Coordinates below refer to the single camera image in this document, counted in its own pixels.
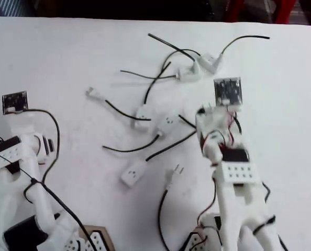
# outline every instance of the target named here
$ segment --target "white connector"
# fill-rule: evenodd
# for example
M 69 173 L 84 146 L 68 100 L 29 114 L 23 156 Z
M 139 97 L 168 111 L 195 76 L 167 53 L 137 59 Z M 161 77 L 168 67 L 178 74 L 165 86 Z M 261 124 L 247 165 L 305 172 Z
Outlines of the white connector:
M 194 82 L 200 80 L 202 78 L 202 72 L 198 61 L 195 60 L 191 67 L 180 67 L 176 78 L 182 82 Z
M 128 187 L 133 187 L 134 184 L 144 175 L 147 168 L 147 162 L 136 161 L 122 174 L 120 179 Z
M 88 97 L 95 98 L 100 101 L 106 100 L 106 98 L 98 90 L 96 90 L 93 87 L 88 88 L 88 90 L 86 91 L 86 95 Z
M 152 110 L 148 105 L 144 104 L 137 109 L 136 117 L 140 119 L 151 119 Z M 136 120 L 135 122 L 135 128 L 140 131 L 147 131 L 150 125 L 150 121 L 147 120 Z
M 169 190 L 172 184 L 174 184 L 179 179 L 179 177 L 181 176 L 183 172 L 183 169 L 184 167 L 179 169 L 179 164 L 178 164 L 176 168 L 171 171 L 171 173 L 167 177 L 166 190 Z
M 163 117 L 157 126 L 158 134 L 160 136 L 165 136 L 166 134 L 169 134 L 177 126 L 178 123 L 178 115 L 171 114 Z
M 204 69 L 215 75 L 222 66 L 223 54 L 220 54 L 218 58 L 214 58 L 210 54 L 204 54 L 198 58 L 198 62 Z

